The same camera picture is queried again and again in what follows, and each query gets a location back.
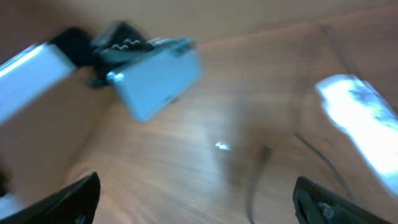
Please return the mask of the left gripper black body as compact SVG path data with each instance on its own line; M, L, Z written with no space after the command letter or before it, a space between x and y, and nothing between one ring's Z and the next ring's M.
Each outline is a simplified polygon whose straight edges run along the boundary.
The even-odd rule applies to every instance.
M95 55L95 48L91 45L91 36L82 28L69 27L49 40L76 66L92 67L95 73L88 78L87 84L93 89L103 87L103 79L98 75L101 60Z

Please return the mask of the teal Galaxy smartphone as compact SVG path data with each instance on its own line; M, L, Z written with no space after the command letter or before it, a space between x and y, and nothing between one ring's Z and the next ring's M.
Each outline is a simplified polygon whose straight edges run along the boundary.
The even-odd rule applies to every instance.
M202 76L195 41L182 37L155 42L154 50L110 71L106 80L133 119L148 122Z

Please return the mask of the white power strip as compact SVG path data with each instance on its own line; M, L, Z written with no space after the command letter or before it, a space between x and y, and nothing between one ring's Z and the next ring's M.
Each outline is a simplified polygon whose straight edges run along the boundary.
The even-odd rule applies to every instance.
M397 113L369 82L354 75L333 75L315 88L333 125L351 139L381 184L396 196Z

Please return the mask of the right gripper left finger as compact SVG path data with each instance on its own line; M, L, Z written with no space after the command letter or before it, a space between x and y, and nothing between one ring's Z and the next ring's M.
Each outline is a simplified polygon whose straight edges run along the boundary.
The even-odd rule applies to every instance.
M100 193L100 178L96 172L92 172L41 201L3 218L1 224L92 224Z

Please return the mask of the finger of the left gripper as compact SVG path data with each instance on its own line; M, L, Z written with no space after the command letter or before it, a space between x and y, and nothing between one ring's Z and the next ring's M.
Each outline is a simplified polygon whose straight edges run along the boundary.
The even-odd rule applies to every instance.
M94 81L106 81L106 75L118 66L155 49L126 21L114 21L90 42L95 58Z

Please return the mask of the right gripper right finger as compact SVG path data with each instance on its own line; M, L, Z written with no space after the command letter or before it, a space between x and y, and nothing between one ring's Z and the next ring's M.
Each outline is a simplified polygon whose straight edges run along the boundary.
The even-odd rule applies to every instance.
M304 176L296 180L293 202L300 224L390 224Z

